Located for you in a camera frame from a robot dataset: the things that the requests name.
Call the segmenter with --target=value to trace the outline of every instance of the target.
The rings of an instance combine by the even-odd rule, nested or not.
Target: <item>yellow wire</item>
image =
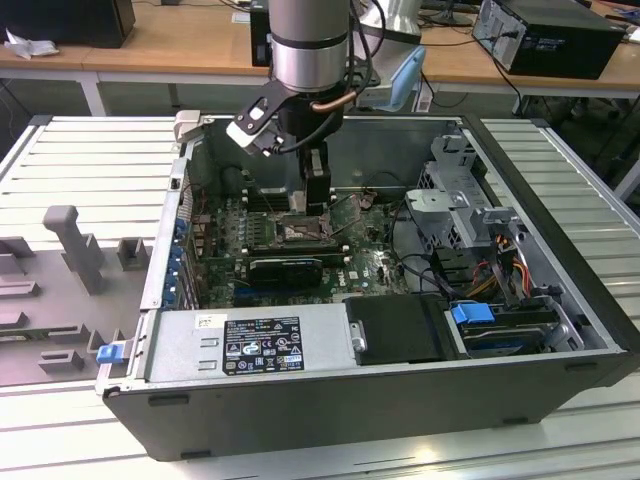
[[[475,295],[478,295],[479,293],[482,293],[484,290],[489,288],[495,281],[496,281],[496,277],[495,276],[491,277],[489,280],[485,281],[481,285],[478,285],[471,292],[467,293],[467,297],[473,297]]]
[[[528,295],[529,292],[527,292],[524,286],[524,280],[525,280],[524,268],[519,263],[514,263],[513,266],[520,271],[520,278],[522,278],[522,293],[524,293],[525,295]]]

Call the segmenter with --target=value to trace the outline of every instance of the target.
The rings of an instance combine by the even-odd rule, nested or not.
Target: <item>black box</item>
[[[251,64],[268,67],[271,64],[271,27],[267,0],[253,0],[249,10],[251,19]]]
[[[501,37],[507,32],[516,38]],[[592,80],[624,35],[572,0],[484,0],[473,28],[474,38],[512,75]]]
[[[3,38],[120,48],[135,21],[131,0],[0,0]]]

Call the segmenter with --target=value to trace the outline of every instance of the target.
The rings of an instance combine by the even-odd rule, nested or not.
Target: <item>red wire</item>
[[[478,264],[478,266],[473,270],[473,283],[472,283],[472,285],[475,285],[476,282],[478,281],[478,279],[476,277],[477,277],[478,273],[480,273],[480,269],[482,267],[487,266],[487,265],[489,265],[489,262],[480,262]]]

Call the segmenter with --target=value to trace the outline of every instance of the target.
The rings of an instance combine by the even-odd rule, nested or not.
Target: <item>copper pipe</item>
[[[356,91],[351,90],[349,93],[345,93],[340,98],[336,98],[329,103],[312,103],[311,110],[313,110],[314,113],[331,113],[341,106],[346,105],[349,102],[353,102],[357,96],[358,94]]]

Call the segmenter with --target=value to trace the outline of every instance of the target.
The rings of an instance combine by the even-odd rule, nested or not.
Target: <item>table leg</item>
[[[635,165],[631,167],[629,173],[624,176],[613,193],[620,197],[620,200],[626,201],[638,185],[640,185],[640,158],[638,158]]]
[[[100,89],[98,88],[98,75],[93,72],[86,72],[78,82],[84,92],[84,97],[89,105],[91,115],[94,117],[106,117],[107,109],[105,108],[102,96],[100,95]]]

